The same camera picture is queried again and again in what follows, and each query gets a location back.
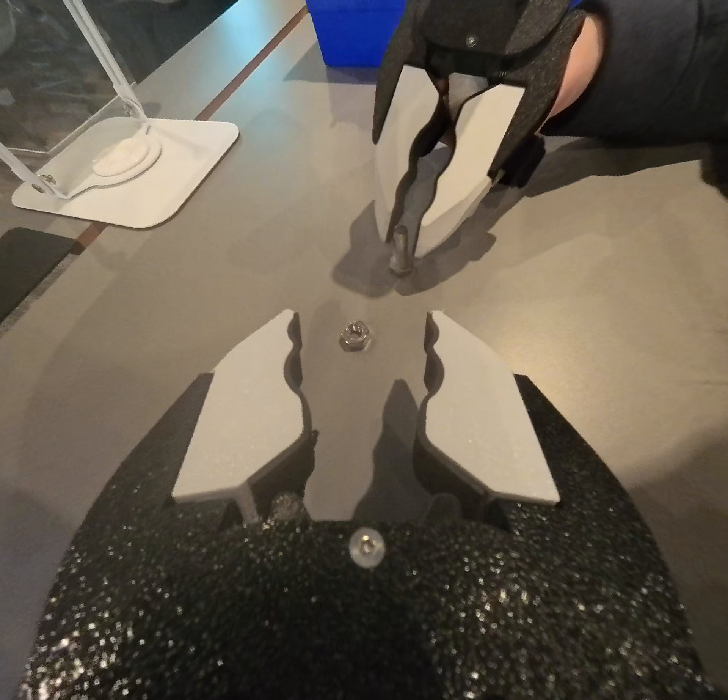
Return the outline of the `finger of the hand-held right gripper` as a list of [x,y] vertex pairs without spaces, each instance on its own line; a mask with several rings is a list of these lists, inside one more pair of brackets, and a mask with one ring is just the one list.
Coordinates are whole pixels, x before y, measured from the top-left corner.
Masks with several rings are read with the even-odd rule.
[[379,236],[391,240],[400,222],[418,161],[450,125],[440,91],[423,69],[404,66],[378,126],[375,142],[375,217]]
[[[525,90],[491,84],[486,78],[451,74],[436,84],[439,99],[432,122],[414,144],[408,168],[420,204],[412,224],[413,256],[427,256],[468,220],[496,181],[491,173]],[[420,161],[437,148],[449,154],[428,187],[418,184]]]

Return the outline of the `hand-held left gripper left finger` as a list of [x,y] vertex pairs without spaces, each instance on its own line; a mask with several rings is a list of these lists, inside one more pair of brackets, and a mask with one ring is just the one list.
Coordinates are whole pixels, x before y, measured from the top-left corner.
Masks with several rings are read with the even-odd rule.
[[279,495],[302,501],[316,436],[301,348],[299,316],[288,309],[218,363],[172,490],[176,502],[232,500],[243,522],[256,524]]

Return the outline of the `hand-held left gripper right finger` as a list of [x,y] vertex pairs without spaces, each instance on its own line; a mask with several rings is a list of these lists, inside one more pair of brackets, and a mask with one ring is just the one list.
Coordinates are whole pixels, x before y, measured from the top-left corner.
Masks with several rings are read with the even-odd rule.
[[496,519],[501,501],[560,503],[516,378],[444,312],[427,313],[414,474],[433,519]]

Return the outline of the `steel hex bolt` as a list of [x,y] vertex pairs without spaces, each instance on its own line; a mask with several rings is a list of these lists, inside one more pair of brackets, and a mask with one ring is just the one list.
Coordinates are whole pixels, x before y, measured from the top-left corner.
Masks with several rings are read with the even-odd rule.
[[410,250],[408,228],[403,224],[396,225],[391,240],[388,269],[396,277],[406,277],[414,268],[414,257]]

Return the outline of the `steel hex nut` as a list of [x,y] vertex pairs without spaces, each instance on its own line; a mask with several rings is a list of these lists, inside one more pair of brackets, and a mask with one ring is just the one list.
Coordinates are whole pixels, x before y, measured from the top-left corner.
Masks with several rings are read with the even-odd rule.
[[371,332],[364,321],[350,321],[341,330],[339,345],[344,352],[360,352],[371,341]]

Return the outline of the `person's right forearm dark sleeve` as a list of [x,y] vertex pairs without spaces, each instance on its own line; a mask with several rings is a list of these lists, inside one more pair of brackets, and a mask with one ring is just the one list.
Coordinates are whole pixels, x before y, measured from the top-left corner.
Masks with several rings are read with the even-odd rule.
[[708,181],[726,195],[727,0],[584,0],[604,23],[604,56],[547,136],[610,145],[708,145]]

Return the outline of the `person's right hand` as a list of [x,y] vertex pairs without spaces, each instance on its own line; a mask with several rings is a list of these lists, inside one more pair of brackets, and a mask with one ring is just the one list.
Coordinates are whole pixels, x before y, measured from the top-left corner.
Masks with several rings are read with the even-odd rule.
[[566,65],[559,94],[548,119],[575,104],[585,93],[597,74],[604,56],[604,23],[596,15],[588,14],[573,44]]

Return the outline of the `blue plastic bin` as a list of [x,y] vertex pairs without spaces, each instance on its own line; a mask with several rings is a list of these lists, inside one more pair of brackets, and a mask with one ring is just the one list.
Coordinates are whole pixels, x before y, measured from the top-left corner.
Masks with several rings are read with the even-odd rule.
[[305,1],[328,66],[374,68],[381,65],[407,0]]

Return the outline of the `white metal stand base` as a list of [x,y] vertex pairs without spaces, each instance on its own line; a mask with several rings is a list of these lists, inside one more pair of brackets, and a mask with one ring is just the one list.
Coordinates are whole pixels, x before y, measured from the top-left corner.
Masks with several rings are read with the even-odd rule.
[[231,122],[114,116],[62,148],[14,206],[147,230],[173,217],[240,137]]

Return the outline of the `clear acrylic divider panel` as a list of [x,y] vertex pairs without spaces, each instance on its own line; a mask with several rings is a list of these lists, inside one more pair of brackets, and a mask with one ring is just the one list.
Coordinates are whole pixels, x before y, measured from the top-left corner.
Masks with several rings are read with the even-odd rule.
[[[82,0],[131,84],[154,61],[148,0]],[[2,142],[45,158],[116,94],[62,0],[2,0]]]

